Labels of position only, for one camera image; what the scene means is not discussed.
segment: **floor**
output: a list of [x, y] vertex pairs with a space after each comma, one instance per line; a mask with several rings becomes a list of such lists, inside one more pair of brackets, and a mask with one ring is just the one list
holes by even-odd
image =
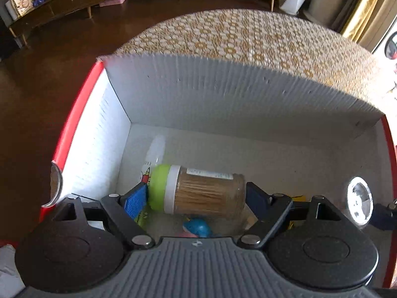
[[63, 123], [100, 55], [152, 25], [217, 8], [269, 10], [270, 0], [127, 0], [81, 10], [35, 29], [0, 63], [0, 240], [18, 241], [50, 196], [50, 161]]

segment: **glass jar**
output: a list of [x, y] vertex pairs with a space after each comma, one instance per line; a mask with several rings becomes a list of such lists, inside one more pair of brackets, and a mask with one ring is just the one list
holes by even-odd
[[245, 204], [244, 176], [158, 165], [149, 183], [149, 204], [169, 214], [235, 218]]

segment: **food package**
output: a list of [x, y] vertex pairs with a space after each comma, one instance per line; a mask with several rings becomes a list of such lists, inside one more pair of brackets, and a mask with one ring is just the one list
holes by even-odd
[[33, 8], [32, 0], [11, 0], [14, 9], [19, 16], [23, 16], [28, 10]]

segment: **jar label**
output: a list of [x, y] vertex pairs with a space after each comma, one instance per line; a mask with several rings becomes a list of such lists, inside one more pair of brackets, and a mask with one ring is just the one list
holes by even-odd
[[206, 170], [187, 168], [186, 173], [189, 175], [195, 175], [195, 176], [201, 176], [201, 177], [211, 177], [211, 178], [233, 180], [232, 174], [224, 174], [222, 172], [211, 172], [211, 171], [206, 171]]

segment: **pink object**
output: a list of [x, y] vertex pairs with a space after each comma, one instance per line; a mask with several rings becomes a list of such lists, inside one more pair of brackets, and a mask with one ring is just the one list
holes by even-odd
[[108, 5], [116, 5], [116, 4], [123, 4], [126, 0], [106, 0], [101, 2], [99, 6], [108, 6]]
[[178, 237], [180, 238], [198, 238], [196, 234], [190, 233], [190, 232], [182, 232], [181, 234], [178, 234]]

